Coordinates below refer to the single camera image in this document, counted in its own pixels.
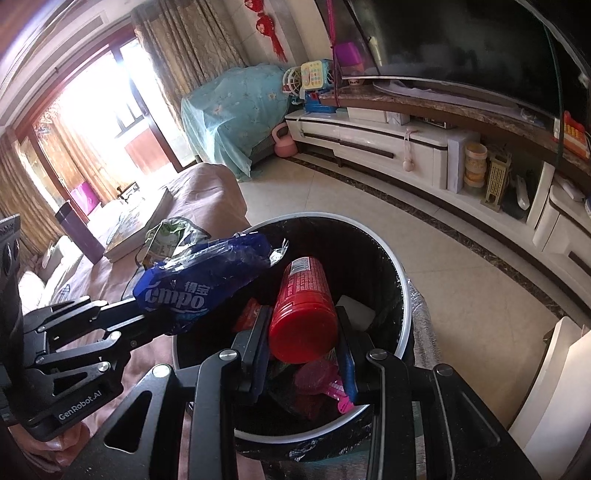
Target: metal bolt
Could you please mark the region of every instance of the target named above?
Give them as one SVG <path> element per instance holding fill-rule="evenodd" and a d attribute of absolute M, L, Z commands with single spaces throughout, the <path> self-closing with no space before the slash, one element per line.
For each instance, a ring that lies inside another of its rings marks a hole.
<path fill-rule="evenodd" d="M 234 350 L 222 350 L 220 352 L 220 359 L 224 360 L 225 362 L 231 362 L 238 356 L 238 353 Z"/>
<path fill-rule="evenodd" d="M 388 356 L 388 352 L 382 348 L 374 348 L 373 350 L 370 351 L 369 356 L 373 360 L 386 360 L 386 357 Z"/>
<path fill-rule="evenodd" d="M 437 365 L 436 371 L 442 377 L 451 377 L 453 375 L 453 368 L 447 364 Z"/>
<path fill-rule="evenodd" d="M 152 374 L 153 376 L 155 376 L 156 378 L 164 378 L 170 375 L 170 367 L 168 365 L 156 365 L 153 369 L 152 369 Z"/>

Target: barcode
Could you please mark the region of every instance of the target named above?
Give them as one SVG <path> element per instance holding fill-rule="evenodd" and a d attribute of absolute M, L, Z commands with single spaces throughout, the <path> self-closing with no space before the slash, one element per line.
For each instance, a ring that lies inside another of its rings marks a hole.
<path fill-rule="evenodd" d="M 310 257 L 298 258 L 291 263 L 290 276 L 306 270 L 310 270 Z"/>

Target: television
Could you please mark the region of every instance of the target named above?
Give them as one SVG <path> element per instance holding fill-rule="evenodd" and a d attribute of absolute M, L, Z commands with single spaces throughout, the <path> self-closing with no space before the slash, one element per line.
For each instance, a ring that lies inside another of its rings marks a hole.
<path fill-rule="evenodd" d="M 316 2 L 329 29 L 326 0 Z M 333 0 L 333 12 L 344 79 L 397 79 L 559 116 L 553 42 L 567 109 L 586 117 L 580 70 L 516 0 Z"/>

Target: red plastic jar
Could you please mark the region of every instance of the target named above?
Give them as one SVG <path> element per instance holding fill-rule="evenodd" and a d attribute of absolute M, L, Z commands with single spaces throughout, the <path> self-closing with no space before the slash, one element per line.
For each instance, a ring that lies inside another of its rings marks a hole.
<path fill-rule="evenodd" d="M 287 364 L 304 364 L 330 352 L 338 336 L 322 264 L 313 257 L 294 260 L 283 274 L 269 327 L 271 353 Z"/>

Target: purple bottle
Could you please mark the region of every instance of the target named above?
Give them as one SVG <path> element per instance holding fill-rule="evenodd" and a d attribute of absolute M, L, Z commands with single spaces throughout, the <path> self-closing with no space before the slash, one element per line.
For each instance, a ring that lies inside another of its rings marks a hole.
<path fill-rule="evenodd" d="M 105 247 L 96 239 L 68 200 L 56 213 L 56 220 L 85 257 L 96 265 L 105 253 Z"/>

